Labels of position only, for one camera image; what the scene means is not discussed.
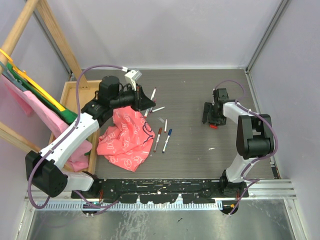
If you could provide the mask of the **white pen brown cap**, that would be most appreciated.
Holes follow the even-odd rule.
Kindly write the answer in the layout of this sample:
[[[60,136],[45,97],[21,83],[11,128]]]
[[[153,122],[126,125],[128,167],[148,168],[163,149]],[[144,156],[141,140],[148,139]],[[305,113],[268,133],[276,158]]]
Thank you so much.
[[[157,137],[156,137],[156,140],[155,140],[155,145],[154,145],[154,148],[153,148],[153,152],[154,152],[154,153],[157,151],[157,147],[158,147],[158,143],[159,143],[159,141],[160,141],[162,129],[163,129],[163,128],[160,127],[159,130],[158,130],[158,134],[157,134]]]

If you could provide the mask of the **short white pen red tip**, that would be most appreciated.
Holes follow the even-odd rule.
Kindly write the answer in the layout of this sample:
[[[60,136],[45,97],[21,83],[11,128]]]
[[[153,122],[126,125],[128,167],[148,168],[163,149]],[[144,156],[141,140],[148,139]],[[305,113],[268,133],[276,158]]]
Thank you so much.
[[[151,95],[151,97],[150,97],[151,100],[154,99],[155,94],[156,94],[156,90],[157,90],[157,87],[155,87],[155,88],[153,89],[152,95]]]

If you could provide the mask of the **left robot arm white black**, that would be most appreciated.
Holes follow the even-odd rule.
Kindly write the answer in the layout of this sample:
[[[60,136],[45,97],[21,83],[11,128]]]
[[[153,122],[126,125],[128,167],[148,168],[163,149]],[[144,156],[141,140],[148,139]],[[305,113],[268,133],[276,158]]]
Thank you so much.
[[[26,155],[28,186],[37,187],[51,198],[63,191],[82,191],[88,198],[97,197],[100,193],[98,178],[87,171],[63,172],[65,163],[84,140],[113,116],[114,110],[130,107],[139,112],[155,105],[141,85],[132,82],[121,85],[116,76],[105,76],[95,97],[84,105],[69,127],[40,152],[31,150]]]

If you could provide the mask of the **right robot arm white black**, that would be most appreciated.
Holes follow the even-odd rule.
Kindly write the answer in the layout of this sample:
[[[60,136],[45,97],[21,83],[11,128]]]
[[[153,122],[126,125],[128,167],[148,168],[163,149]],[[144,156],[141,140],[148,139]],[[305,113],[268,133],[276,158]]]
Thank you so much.
[[[253,166],[275,152],[276,136],[270,115],[258,114],[245,108],[239,101],[229,98],[226,88],[214,89],[212,95],[212,103],[204,103],[202,123],[217,128],[231,120],[237,126],[237,155],[219,179],[220,193],[231,197],[237,191],[237,184],[247,179]]]

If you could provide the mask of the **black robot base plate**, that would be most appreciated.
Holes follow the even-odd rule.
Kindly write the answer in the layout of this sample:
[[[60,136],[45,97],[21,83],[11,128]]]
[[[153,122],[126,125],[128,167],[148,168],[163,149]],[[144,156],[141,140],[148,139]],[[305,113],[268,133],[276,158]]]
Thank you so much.
[[[86,199],[123,204],[215,203],[216,198],[237,198],[244,192],[245,182],[226,183],[216,179],[96,179],[88,191],[79,191]]]

